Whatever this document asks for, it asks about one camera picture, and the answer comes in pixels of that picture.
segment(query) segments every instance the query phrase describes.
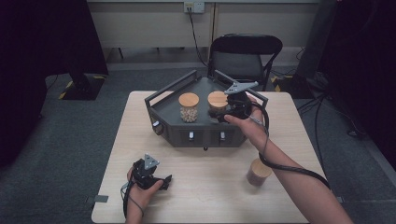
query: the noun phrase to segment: wooden table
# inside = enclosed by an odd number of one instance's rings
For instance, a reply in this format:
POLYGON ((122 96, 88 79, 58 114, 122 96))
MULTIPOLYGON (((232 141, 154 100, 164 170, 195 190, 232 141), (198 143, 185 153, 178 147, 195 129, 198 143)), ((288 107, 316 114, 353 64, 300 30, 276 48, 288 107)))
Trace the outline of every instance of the wooden table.
MULTIPOLYGON (((144 99, 153 91, 133 91, 128 99, 98 195, 95 223, 123 223, 120 188, 133 162, 148 153, 158 161, 154 176, 173 175, 168 190, 151 200, 145 223, 306 223, 274 174, 260 188, 246 180, 258 158, 247 140, 241 147, 172 147, 151 129, 144 99)), ((291 97, 285 92, 262 92, 269 101, 270 136, 306 169, 324 175, 291 97)))

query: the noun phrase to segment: cork lid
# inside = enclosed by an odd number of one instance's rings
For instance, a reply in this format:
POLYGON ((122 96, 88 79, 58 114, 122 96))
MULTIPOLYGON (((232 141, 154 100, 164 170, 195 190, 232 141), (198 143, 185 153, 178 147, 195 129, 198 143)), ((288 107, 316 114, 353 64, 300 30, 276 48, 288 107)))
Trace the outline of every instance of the cork lid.
POLYGON ((212 91, 207 96, 209 104, 215 108, 223 108, 227 103, 227 95, 223 91, 212 91))
POLYGON ((272 173, 272 169, 262 164, 260 159, 256 159, 251 163, 251 170, 259 177, 267 177, 272 173))
POLYGON ((178 102, 186 107, 196 106, 199 102, 199 97, 192 92, 186 92, 178 97, 178 102))

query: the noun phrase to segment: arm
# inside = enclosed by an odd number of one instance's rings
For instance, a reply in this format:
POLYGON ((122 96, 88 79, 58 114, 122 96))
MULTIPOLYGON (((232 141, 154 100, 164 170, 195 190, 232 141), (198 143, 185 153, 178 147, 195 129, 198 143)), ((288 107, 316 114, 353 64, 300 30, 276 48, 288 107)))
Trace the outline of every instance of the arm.
MULTIPOLYGON (((254 118, 262 121, 262 112, 253 107, 254 118)), ((265 141, 267 135, 263 127, 252 119, 238 119, 226 115, 231 124, 237 125, 265 159, 272 163, 303 168, 286 155, 271 140, 265 141)), ((301 213, 311 223, 352 223, 347 212, 336 200, 332 192, 314 177, 299 173, 274 169, 276 177, 285 188, 301 213)))
MULTIPOLYGON (((128 172, 128 179, 131 176, 132 168, 128 172)), ((128 211, 127 217, 125 220, 126 224, 140 224, 142 223, 143 214, 140 210, 139 206, 144 211, 151 200, 151 197, 154 196, 155 192, 161 187, 163 184, 162 180, 157 181, 151 188, 149 189, 141 189, 134 184, 131 188, 129 196, 132 198, 128 199, 128 211)))

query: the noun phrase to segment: black chair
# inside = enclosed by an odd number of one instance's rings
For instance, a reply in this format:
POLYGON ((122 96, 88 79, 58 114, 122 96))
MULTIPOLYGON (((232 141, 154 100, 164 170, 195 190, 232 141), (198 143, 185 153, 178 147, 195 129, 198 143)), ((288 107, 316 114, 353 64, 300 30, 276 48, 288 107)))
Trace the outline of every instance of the black chair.
POLYGON ((265 91, 274 58, 283 44, 272 35, 222 35, 210 46, 208 77, 219 70, 239 82, 257 81, 265 91), (262 55, 269 58, 263 66, 262 55))

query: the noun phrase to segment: hand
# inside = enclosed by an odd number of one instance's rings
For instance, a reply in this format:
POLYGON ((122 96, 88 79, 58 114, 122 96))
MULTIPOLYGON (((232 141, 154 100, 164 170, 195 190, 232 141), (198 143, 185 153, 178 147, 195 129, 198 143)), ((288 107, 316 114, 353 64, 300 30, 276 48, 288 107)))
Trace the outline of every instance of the hand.
MULTIPOLYGON (((257 102, 252 96, 248 97, 251 102, 257 102)), ((253 106, 251 111, 251 116, 262 122, 262 112, 256 106, 253 106)), ((224 119, 233 125, 238 126, 242 133, 250 140, 251 144, 255 146, 259 151, 264 150, 264 145, 266 141, 266 134, 264 128, 257 124, 252 119, 239 119, 237 117, 226 115, 224 119)))
MULTIPOLYGON (((127 175, 128 180, 132 174, 132 170, 133 170, 133 168, 131 168, 128 172, 128 175, 127 175)), ((159 181, 155 182, 155 184, 153 186, 151 186, 151 188, 149 188, 149 189, 141 189, 137 186, 137 184, 134 184, 131 188, 131 191, 129 192, 129 195, 144 210, 148 206, 149 201, 151 200, 152 196, 154 196, 155 192, 157 192, 158 189, 160 189, 160 187, 162 185, 163 185, 163 180, 159 180, 159 181)), ((128 210, 129 210, 130 206, 136 206, 136 205, 132 202, 128 202, 128 210)))

